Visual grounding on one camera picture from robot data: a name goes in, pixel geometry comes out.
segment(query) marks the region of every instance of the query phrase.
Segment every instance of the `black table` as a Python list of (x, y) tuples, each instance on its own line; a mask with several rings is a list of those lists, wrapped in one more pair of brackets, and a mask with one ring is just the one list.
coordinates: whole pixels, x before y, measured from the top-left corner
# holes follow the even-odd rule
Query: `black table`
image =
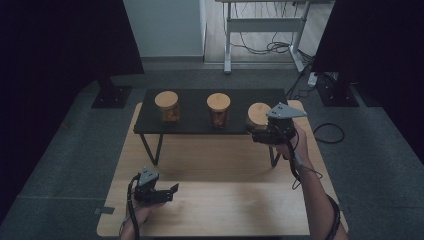
[[(164, 125), (160, 119), (155, 97), (163, 91), (173, 91), (178, 95), (180, 121)], [(229, 120), (226, 128), (212, 128), (209, 124), (207, 98), (214, 93), (224, 93), (231, 99)], [(149, 89), (134, 125), (134, 133), (139, 134), (147, 154), (154, 165), (159, 162), (159, 155), (164, 134), (212, 134), (245, 135), (247, 112), (249, 107), (262, 102), (271, 108), (279, 102), (287, 104), (284, 89)], [(159, 134), (156, 155), (153, 156), (144, 134)], [(274, 151), (269, 147), (271, 166), (275, 167), (280, 154), (274, 158)]]

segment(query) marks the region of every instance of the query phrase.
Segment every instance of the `wall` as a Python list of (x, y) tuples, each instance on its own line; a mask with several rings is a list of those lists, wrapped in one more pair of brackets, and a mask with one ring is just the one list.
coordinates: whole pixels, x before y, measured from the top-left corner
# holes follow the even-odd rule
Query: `wall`
[(204, 0), (125, 0), (141, 57), (203, 56)]

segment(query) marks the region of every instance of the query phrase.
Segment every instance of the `black stand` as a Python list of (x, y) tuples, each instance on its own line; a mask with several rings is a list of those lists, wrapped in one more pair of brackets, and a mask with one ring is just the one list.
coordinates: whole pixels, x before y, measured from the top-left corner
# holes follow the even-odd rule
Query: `black stand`
[(349, 89), (350, 81), (339, 75), (335, 82), (319, 76), (316, 87), (321, 101), (326, 107), (359, 107), (358, 102)]
[(94, 100), (91, 108), (124, 108), (128, 96), (131, 93), (131, 86), (115, 86), (110, 78), (97, 81), (100, 85), (100, 92)]

